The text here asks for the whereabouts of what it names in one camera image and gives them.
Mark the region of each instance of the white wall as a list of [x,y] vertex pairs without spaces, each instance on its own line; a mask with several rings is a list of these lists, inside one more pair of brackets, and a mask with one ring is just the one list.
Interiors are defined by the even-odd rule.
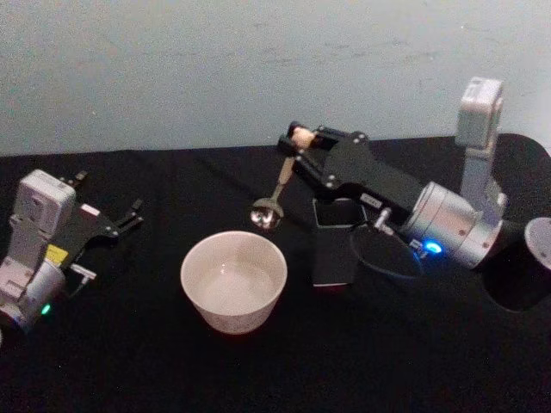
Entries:
[[549,22],[548,0],[1,2],[0,152],[453,134],[474,75],[551,147]]

